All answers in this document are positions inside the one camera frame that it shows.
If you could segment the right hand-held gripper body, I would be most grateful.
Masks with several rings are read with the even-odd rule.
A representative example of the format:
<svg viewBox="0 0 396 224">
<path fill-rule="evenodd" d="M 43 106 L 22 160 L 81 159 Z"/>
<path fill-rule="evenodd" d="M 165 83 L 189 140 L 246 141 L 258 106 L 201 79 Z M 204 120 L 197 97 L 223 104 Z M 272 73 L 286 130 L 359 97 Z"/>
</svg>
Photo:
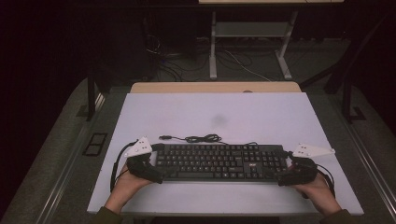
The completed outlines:
<svg viewBox="0 0 396 224">
<path fill-rule="evenodd" d="M 279 172 L 279 175 L 289 175 L 292 178 L 292 185 L 307 184 L 312 182 L 317 174 L 322 174 L 330 187 L 334 186 L 331 173 L 325 175 L 318 168 L 318 164 L 313 158 L 318 156 L 332 155 L 335 153 L 333 148 L 315 147 L 300 143 L 293 151 L 291 167 L 286 171 Z"/>
</svg>

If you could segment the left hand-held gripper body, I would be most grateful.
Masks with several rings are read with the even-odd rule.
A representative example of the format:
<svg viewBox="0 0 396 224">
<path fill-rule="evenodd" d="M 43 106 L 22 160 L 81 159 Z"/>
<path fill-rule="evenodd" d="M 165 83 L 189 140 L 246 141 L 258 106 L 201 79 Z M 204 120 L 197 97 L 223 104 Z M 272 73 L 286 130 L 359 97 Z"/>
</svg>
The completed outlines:
<svg viewBox="0 0 396 224">
<path fill-rule="evenodd" d="M 155 174 L 164 174 L 163 171 L 159 170 L 150 163 L 151 153 L 152 148 L 147 137 L 142 137 L 130 147 L 127 147 L 123 157 L 126 159 L 129 172 L 132 175 L 151 182 L 153 182 L 153 176 Z"/>
</svg>

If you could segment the black computer keyboard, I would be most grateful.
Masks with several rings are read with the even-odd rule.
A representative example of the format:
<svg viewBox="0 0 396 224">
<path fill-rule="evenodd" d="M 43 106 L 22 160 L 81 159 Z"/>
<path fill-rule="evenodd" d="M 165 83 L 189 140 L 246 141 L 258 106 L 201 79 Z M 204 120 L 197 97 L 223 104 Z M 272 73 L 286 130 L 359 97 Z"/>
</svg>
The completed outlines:
<svg viewBox="0 0 396 224">
<path fill-rule="evenodd" d="M 168 172 L 165 181 L 274 182 L 286 171 L 281 145 L 164 144 L 151 162 Z"/>
</svg>

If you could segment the person's right hand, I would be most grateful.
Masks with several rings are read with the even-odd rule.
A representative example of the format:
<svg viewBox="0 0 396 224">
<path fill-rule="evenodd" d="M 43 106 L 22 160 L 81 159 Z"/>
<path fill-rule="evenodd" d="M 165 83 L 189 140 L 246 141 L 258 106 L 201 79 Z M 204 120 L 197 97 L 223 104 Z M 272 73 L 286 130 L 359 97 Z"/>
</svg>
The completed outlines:
<svg viewBox="0 0 396 224">
<path fill-rule="evenodd" d="M 316 178 L 307 184 L 293 185 L 301 194 L 305 194 L 315 208 L 324 216 L 328 217 L 342 210 L 335 200 L 323 175 L 317 174 Z"/>
</svg>

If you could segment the person's left hand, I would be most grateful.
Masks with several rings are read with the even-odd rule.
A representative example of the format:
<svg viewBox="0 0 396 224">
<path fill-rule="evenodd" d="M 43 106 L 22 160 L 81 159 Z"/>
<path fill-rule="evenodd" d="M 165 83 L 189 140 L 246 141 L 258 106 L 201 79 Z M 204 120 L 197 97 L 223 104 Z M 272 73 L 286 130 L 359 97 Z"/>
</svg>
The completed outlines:
<svg viewBox="0 0 396 224">
<path fill-rule="evenodd" d="M 119 215 L 123 206 L 127 204 L 140 189 L 149 184 L 150 181 L 132 175 L 127 165 L 124 165 L 120 171 L 114 189 L 106 200 L 105 208 Z"/>
</svg>

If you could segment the white table board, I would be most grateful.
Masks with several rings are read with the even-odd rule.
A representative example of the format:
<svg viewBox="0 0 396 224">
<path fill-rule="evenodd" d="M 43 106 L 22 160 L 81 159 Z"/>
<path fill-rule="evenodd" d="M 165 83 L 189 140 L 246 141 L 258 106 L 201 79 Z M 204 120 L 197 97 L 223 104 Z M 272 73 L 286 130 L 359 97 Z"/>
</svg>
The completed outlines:
<svg viewBox="0 0 396 224">
<path fill-rule="evenodd" d="M 114 161 L 130 142 L 170 136 L 219 135 L 228 144 L 329 147 L 308 97 L 295 93 L 130 93 L 99 173 L 88 212 L 109 195 Z M 316 209 L 294 189 L 270 183 L 163 182 L 149 185 L 123 208 L 135 216 L 294 216 Z"/>
</svg>

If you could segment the black upright metal stand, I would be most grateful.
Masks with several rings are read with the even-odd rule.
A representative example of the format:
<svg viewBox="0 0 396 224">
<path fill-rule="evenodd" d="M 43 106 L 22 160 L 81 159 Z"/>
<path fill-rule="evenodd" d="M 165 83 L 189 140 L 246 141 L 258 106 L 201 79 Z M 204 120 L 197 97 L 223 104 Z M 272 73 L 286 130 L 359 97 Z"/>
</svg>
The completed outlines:
<svg viewBox="0 0 396 224">
<path fill-rule="evenodd" d="M 95 83 L 93 74 L 88 74 L 88 116 L 87 121 L 90 121 L 95 113 Z"/>
</svg>

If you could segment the black metal stand with foot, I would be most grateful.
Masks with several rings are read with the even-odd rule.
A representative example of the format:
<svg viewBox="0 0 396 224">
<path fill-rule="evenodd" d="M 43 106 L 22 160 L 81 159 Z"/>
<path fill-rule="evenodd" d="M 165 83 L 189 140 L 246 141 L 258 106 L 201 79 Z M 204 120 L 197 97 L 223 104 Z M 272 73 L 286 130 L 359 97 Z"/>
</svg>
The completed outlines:
<svg viewBox="0 0 396 224">
<path fill-rule="evenodd" d="M 366 120 L 361 110 L 357 107 L 351 106 L 352 83 L 349 78 L 344 81 L 343 85 L 343 100 L 342 100 L 342 115 L 348 123 L 353 123 L 355 120 Z"/>
</svg>

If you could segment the wooden table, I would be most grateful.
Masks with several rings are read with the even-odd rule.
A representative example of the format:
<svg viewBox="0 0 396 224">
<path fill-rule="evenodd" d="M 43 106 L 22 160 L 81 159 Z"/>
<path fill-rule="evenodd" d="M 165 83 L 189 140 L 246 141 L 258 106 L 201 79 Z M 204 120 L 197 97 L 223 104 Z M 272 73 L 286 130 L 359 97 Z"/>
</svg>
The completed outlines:
<svg viewBox="0 0 396 224">
<path fill-rule="evenodd" d="M 139 82 L 131 93 L 301 92 L 295 82 Z"/>
</svg>

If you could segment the black slanted stand leg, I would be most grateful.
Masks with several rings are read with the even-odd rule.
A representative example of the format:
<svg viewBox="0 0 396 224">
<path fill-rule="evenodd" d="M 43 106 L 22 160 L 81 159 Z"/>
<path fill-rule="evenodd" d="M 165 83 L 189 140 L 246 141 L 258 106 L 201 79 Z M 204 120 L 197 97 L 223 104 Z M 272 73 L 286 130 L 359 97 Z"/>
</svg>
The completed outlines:
<svg viewBox="0 0 396 224">
<path fill-rule="evenodd" d="M 356 24 L 361 28 L 361 31 L 355 33 L 355 37 L 351 39 L 350 45 L 341 59 L 329 68 L 324 69 L 313 77 L 300 83 L 300 89 L 303 90 L 320 79 L 329 76 L 329 79 L 324 86 L 324 90 L 328 94 L 337 93 L 343 82 L 348 78 L 349 70 L 352 68 L 352 65 L 357 61 L 360 53 L 386 17 L 387 15 L 384 14 L 381 17 L 372 20 L 372 22 L 363 20 L 357 21 Z"/>
</svg>

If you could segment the black floor socket frame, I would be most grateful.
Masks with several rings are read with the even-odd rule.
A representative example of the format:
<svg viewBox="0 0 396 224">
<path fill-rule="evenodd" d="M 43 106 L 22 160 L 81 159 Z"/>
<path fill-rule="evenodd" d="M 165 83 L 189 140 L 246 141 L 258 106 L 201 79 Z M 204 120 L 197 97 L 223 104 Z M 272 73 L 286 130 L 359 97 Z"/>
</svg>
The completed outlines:
<svg viewBox="0 0 396 224">
<path fill-rule="evenodd" d="M 94 133 L 88 145 L 83 150 L 83 155 L 89 157 L 99 156 L 106 142 L 106 137 L 106 133 Z"/>
</svg>

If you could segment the aluminium rail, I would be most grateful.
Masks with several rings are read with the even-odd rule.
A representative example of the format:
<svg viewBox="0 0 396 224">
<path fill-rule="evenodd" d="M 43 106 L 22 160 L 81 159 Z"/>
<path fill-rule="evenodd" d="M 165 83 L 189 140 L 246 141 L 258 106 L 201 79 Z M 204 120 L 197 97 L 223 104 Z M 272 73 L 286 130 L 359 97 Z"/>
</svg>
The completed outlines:
<svg viewBox="0 0 396 224">
<path fill-rule="evenodd" d="M 362 119 L 347 121 L 341 101 L 329 97 L 346 140 L 334 140 L 358 197 L 364 223 L 396 224 L 396 137 L 362 96 L 353 100 Z"/>
<path fill-rule="evenodd" d="M 66 102 L 36 158 L 39 179 L 45 187 L 41 190 L 43 201 L 34 224 L 50 223 L 93 125 L 89 106 L 93 110 L 101 109 L 103 102 L 102 93 L 95 94 L 92 101 L 88 96 L 72 94 Z"/>
</svg>

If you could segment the grey metal desk frame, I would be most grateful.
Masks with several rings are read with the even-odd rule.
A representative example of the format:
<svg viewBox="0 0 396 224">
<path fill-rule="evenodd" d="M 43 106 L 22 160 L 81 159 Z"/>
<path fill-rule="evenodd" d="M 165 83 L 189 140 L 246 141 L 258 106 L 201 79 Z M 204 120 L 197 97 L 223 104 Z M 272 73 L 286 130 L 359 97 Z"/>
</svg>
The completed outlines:
<svg viewBox="0 0 396 224">
<path fill-rule="evenodd" d="M 275 56 L 286 80 L 291 80 L 292 75 L 284 58 L 291 34 L 298 17 L 298 12 L 293 11 L 289 21 L 274 22 L 247 22 L 247 21 L 218 21 L 217 13 L 211 17 L 211 36 L 209 54 L 209 77 L 213 80 L 217 75 L 216 38 L 217 37 L 281 37 L 282 46 L 275 51 Z"/>
</svg>

